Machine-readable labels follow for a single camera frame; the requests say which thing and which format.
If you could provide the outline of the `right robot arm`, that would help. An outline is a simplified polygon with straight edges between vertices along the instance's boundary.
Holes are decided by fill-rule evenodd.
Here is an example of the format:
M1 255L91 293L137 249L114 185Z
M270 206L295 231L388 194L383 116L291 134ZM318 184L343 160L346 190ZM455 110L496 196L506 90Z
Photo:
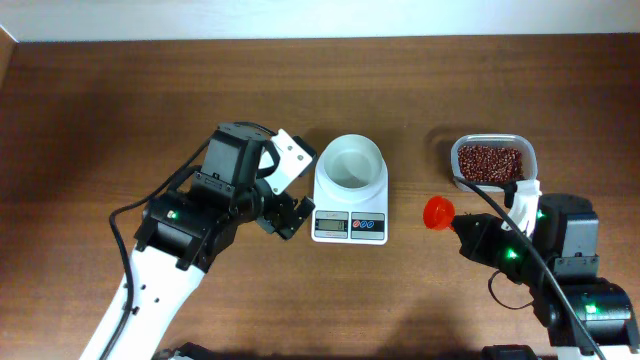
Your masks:
M500 270L533 297L533 312L547 329L560 359L594 359L588 333L608 359L639 357L639 328L632 303L618 285L600 277L596 254L599 219L592 203L569 194L540 197L532 246L549 268L574 310L564 309L544 273L517 233L503 230L490 214L457 215L452 229L460 254Z

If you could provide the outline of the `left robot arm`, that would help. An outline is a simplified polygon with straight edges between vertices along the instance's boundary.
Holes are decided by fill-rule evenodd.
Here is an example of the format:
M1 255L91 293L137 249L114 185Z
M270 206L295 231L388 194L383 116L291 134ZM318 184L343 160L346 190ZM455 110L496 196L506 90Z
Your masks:
M254 223L291 239L315 208L286 189L308 173L316 151L301 137L252 122L221 123L156 190L124 206L144 209L128 250L109 216L124 275L81 356L150 359L173 318L237 229Z

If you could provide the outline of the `orange measuring scoop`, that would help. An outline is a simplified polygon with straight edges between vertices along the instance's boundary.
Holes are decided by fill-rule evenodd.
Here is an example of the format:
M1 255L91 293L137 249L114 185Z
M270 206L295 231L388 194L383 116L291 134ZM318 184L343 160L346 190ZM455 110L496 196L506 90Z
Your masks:
M424 207L423 222L427 229L452 230L452 221L455 215L455 208L450 200L442 196L433 196Z

